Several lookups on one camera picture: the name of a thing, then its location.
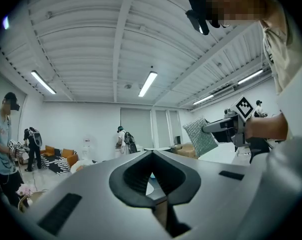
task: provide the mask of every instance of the beige shirt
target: beige shirt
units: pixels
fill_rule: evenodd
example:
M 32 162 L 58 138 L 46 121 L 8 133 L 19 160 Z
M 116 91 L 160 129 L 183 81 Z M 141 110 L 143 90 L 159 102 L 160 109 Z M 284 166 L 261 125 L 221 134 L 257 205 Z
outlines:
M 270 28 L 263 20 L 260 21 L 264 55 L 272 70 L 277 95 L 286 88 L 302 66 L 302 36 L 291 16 L 280 8 L 285 17 L 286 34 L 279 28 Z

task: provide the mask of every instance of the black pants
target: black pants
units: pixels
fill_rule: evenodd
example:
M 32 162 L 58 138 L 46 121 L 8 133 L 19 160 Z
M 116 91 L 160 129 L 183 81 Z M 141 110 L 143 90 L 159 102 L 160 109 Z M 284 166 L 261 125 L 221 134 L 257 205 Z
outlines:
M 7 199 L 9 200 L 10 204 L 18 207 L 20 197 L 16 193 L 18 191 L 21 184 L 23 184 L 23 180 L 19 171 L 13 173 L 11 175 L 2 175 L 0 174 L 0 187 L 3 193 L 6 195 Z
M 41 169 L 40 147 L 37 145 L 36 146 L 30 145 L 29 148 L 30 151 L 29 151 L 29 159 L 27 161 L 27 169 L 30 171 L 32 170 L 32 164 L 35 156 L 36 156 L 36 165 L 39 169 Z

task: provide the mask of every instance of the forearm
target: forearm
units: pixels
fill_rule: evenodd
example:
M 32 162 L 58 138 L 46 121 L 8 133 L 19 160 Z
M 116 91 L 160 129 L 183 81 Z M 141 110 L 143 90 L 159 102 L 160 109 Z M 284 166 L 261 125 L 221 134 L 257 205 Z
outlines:
M 272 118 L 255 118 L 253 137 L 285 140 L 288 134 L 288 123 L 281 113 Z
M 9 154 L 9 147 L 8 146 L 2 146 L 0 144 L 0 152 L 4 154 Z

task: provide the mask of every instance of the light blue t-shirt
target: light blue t-shirt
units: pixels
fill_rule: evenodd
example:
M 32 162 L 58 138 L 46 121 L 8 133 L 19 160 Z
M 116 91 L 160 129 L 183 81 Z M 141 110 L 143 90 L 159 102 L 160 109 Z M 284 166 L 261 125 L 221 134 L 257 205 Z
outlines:
M 0 111 L 0 144 L 4 147 L 9 145 L 11 140 L 11 122 L 7 118 L 2 118 Z M 17 167 L 9 158 L 8 154 L 0 152 L 0 174 L 10 175 L 17 172 Z

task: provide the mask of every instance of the fluorescent light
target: fluorescent light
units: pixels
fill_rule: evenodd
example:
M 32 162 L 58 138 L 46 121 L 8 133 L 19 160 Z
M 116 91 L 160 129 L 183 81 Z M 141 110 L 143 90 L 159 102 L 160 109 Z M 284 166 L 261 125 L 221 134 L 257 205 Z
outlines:
M 209 99 L 211 99 L 211 98 L 213 98 L 213 97 L 214 97 L 214 95 L 210 95 L 210 96 L 208 96 L 208 97 L 205 97 L 205 98 L 203 98 L 203 99 L 198 100 L 197 102 L 193 103 L 193 105 L 197 105 L 197 104 L 199 104 L 199 103 L 205 102 L 205 101 L 207 101 L 207 100 L 209 100 Z
M 157 76 L 158 76 L 158 73 L 150 71 L 150 73 L 138 95 L 139 97 L 143 97 L 146 94 L 147 90 L 152 85 L 153 81 L 156 79 Z
M 3 21 L 2 21 L 3 27 L 5 30 L 7 30 L 9 28 L 9 18 L 8 16 L 6 16 Z
M 47 89 L 50 93 L 52 94 L 56 94 L 57 92 L 55 90 L 53 90 L 47 83 L 46 81 L 43 80 L 43 78 L 38 74 L 37 71 L 33 70 L 31 72 L 32 76 L 38 80 L 38 82 L 44 86 L 45 89 Z
M 263 69 L 261 69 L 261 70 L 259 70 L 258 72 L 256 72 L 256 73 L 254 73 L 254 74 L 248 76 L 248 77 L 245 78 L 245 79 L 242 79 L 242 80 L 239 81 L 237 84 L 238 84 L 238 85 L 241 85 L 241 84 L 243 84 L 244 82 L 246 82 L 246 81 L 248 81 L 248 80 L 250 80 L 250 79 L 256 77 L 257 75 L 260 75 L 262 72 L 263 72 Z

